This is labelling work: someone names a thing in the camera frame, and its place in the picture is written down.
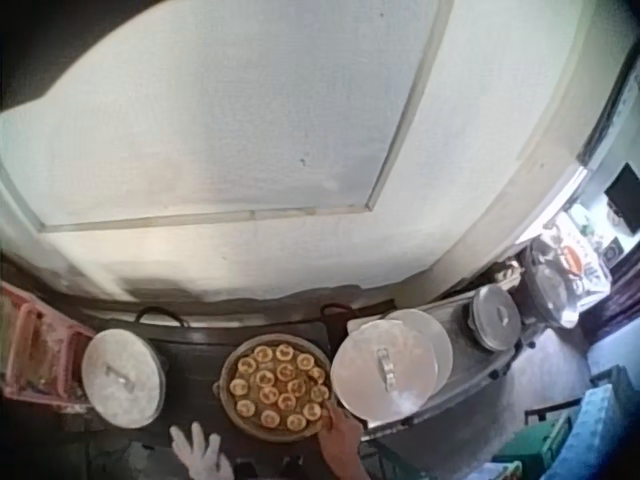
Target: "white glove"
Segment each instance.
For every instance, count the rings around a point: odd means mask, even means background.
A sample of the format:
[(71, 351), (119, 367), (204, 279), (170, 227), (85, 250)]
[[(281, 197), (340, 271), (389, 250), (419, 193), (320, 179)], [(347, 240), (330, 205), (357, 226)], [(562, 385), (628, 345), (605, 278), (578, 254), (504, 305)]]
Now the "white glove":
[(220, 453), (220, 435), (211, 434), (209, 448), (205, 452), (204, 432), (198, 422), (191, 425), (193, 447), (178, 427), (171, 427), (169, 432), (173, 439), (171, 447), (193, 480), (233, 480), (231, 463)]

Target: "black handle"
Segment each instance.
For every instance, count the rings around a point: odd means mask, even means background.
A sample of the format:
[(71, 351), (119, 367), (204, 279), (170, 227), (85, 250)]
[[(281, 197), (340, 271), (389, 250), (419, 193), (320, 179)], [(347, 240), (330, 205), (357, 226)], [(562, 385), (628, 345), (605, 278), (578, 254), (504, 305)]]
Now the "black handle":
[(356, 309), (353, 308), (351, 305), (345, 305), (344, 303), (335, 303), (335, 302), (325, 303), (322, 307), (320, 307), (320, 315), (322, 315), (323, 317), (326, 317), (327, 310), (329, 310), (330, 308), (335, 308), (336, 310), (350, 312), (353, 314), (353, 318), (356, 318), (358, 316)]
[(177, 313), (172, 312), (171, 310), (167, 310), (164, 307), (144, 307), (142, 310), (138, 312), (136, 318), (133, 320), (135, 323), (139, 323), (142, 321), (142, 317), (148, 315), (149, 313), (159, 313), (160, 315), (164, 315), (169, 317), (180, 324), (181, 327), (187, 328), (189, 327), (189, 322), (187, 322), (184, 318), (182, 318)]

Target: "kitchen counter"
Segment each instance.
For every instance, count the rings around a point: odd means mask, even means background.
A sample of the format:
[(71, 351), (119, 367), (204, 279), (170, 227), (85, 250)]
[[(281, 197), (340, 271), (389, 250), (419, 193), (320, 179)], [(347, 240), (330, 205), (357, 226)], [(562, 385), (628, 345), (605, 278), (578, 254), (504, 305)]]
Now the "kitchen counter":
[[(419, 308), (435, 317), (446, 329), (453, 347), (453, 368), (444, 387), (413, 416), (401, 421), (370, 426), (363, 440), (379, 438), (399, 430), (410, 428), (455, 405), (488, 383), (506, 374), (513, 360), (524, 345), (531, 342), (544, 326), (525, 326), (518, 344), (507, 351), (495, 353), (483, 348), (473, 336), (467, 324), (467, 311), (474, 292)], [(126, 328), (148, 339), (159, 353), (169, 360), (167, 372), (167, 401), (158, 420), (139, 430), (120, 430), (132, 440), (149, 445), (168, 446), (168, 428), (178, 424), (188, 428), (190, 422), (199, 420), (207, 432), (217, 431), (223, 437), (223, 449), (232, 458), (255, 458), (260, 462), (272, 461), (274, 468), (283, 457), (303, 455), (307, 465), (322, 468), (314, 439), (291, 445), (267, 444), (240, 432), (226, 417), (219, 401), (211, 393), (211, 385), (217, 379), (224, 359), (245, 340), (265, 333), (289, 333), (316, 343), (330, 357), (356, 324), (384, 318), (394, 310), (392, 302), (374, 309), (359, 310), (368, 317), (353, 320), (344, 312), (318, 319), (282, 324), (268, 324), (239, 328), (176, 328), (144, 325), (122, 320), (94, 319), (96, 330)], [(313, 327), (309, 334), (307, 327)], [(105, 423), (113, 432), (114, 427)]]

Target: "pink plastic crate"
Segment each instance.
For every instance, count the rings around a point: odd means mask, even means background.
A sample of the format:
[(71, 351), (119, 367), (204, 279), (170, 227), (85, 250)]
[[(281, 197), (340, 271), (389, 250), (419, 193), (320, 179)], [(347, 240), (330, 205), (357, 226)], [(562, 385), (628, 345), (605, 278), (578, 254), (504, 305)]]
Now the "pink plastic crate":
[[(80, 347), (86, 348), (94, 336), (91, 329), (33, 297), (20, 308), (13, 332), (5, 396), (60, 407), (88, 406), (85, 398), (74, 398), (72, 376), (74, 365), (79, 366), (81, 360), (78, 356), (83, 354)], [(38, 384), (27, 379), (34, 372), (40, 379)]]
[(0, 324), (0, 372), (4, 373), (7, 368), (9, 351), (18, 322), (20, 308), (33, 301), (34, 297), (19, 288), (6, 282), (0, 282), (0, 295), (2, 296), (2, 323)]

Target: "hand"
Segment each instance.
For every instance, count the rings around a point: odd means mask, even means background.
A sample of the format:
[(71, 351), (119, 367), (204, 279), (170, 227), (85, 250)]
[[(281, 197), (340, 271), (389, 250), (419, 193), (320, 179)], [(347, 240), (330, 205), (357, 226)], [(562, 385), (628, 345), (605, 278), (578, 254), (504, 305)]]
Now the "hand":
[(358, 456), (362, 425), (331, 402), (325, 407), (322, 430), (318, 432), (322, 456), (340, 480), (368, 480), (369, 475)]
[(173, 439), (171, 447), (193, 480), (233, 480), (231, 464), (220, 453), (220, 435), (209, 436), (209, 448), (205, 452), (204, 432), (198, 422), (191, 425), (193, 447), (178, 427), (171, 427), (169, 432)]

